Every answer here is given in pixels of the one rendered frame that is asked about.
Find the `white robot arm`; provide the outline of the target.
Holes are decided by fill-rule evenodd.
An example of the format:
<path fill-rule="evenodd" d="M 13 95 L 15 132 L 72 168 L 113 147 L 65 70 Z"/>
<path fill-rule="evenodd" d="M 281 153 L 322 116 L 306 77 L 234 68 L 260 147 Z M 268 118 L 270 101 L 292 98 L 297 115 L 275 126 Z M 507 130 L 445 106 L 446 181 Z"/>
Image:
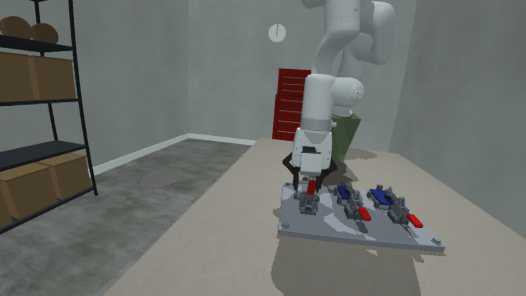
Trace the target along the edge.
<path fill-rule="evenodd" d="M 332 114 L 350 117 L 350 108 L 363 99 L 364 87 L 360 82 L 363 61 L 382 65 L 390 59 L 395 11 L 388 3 L 371 0 L 301 1 L 306 8 L 324 6 L 324 38 L 314 57 L 311 74 L 305 79 L 300 127 L 325 132 L 336 128 Z M 332 63 L 342 49 L 338 74 L 333 77 Z M 315 147 L 302 149 L 300 175 L 320 176 L 321 152 Z"/>

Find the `blue flat metal blank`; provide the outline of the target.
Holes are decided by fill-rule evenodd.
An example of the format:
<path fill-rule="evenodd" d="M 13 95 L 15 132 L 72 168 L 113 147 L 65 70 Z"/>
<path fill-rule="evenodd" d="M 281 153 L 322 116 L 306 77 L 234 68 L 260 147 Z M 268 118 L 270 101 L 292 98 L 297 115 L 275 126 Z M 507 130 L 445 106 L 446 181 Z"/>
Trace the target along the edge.
<path fill-rule="evenodd" d="M 345 193 L 346 186 L 337 185 L 337 188 L 338 188 L 337 195 L 341 195 L 342 196 L 341 204 L 346 204 L 347 200 L 350 197 L 350 194 Z"/>

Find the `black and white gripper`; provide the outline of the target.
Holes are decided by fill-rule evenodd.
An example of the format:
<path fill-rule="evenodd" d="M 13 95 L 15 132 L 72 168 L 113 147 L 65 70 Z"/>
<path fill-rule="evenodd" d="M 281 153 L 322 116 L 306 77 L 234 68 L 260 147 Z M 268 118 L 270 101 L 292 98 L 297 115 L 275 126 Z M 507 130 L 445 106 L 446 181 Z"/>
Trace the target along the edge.
<path fill-rule="evenodd" d="M 306 130 L 302 129 L 301 127 L 297 128 L 294 137 L 292 152 L 282 162 L 283 165 L 285 165 L 288 168 L 288 170 L 293 174 L 293 186 L 295 186 L 296 191 L 298 189 L 298 173 L 300 171 L 301 151 L 303 151 L 303 146 L 315 147 L 317 152 L 321 152 L 321 174 L 319 177 L 316 176 L 316 193 L 318 193 L 319 189 L 321 189 L 323 179 L 326 176 L 328 176 L 331 172 L 334 172 L 338 169 L 335 162 L 331 158 L 332 132 L 330 130 L 321 132 Z M 293 167 L 289 163 L 291 159 L 292 165 L 294 165 L 295 167 Z"/>

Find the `blue flat plate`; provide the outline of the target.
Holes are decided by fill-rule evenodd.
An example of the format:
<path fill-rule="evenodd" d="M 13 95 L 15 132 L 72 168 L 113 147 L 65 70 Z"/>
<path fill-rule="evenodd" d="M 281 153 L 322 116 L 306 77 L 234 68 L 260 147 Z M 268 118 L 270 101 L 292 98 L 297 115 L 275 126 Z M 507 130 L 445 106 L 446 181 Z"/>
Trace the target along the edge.
<path fill-rule="evenodd" d="M 373 200 L 379 201 L 379 208 L 389 208 L 389 205 L 393 205 L 394 201 L 392 199 L 388 200 L 384 198 L 385 190 L 370 189 L 371 197 Z"/>

